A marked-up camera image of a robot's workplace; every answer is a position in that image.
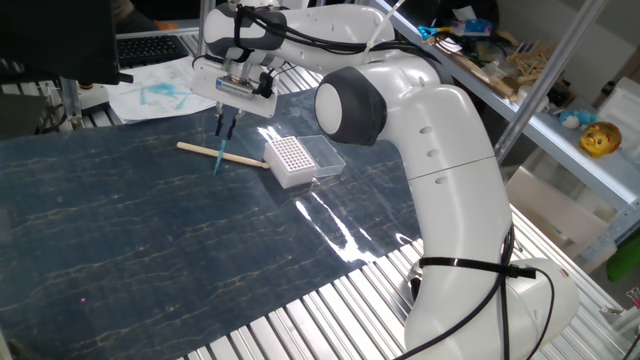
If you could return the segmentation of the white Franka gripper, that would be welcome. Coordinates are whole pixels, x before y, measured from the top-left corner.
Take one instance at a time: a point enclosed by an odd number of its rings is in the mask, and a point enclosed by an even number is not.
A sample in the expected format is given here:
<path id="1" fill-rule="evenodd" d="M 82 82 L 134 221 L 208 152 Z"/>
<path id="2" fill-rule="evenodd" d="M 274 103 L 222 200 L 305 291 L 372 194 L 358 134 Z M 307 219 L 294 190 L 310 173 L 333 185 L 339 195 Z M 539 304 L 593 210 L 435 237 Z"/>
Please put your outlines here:
<path id="1" fill-rule="evenodd" d="M 216 101 L 215 136 L 220 136 L 224 125 L 224 105 L 238 109 L 228 128 L 226 139 L 231 140 L 238 121 L 245 112 L 271 118 L 276 110 L 277 90 L 269 98 L 258 92 L 263 68 L 259 65 L 224 60 L 221 64 L 206 58 L 195 61 L 191 91 Z"/>

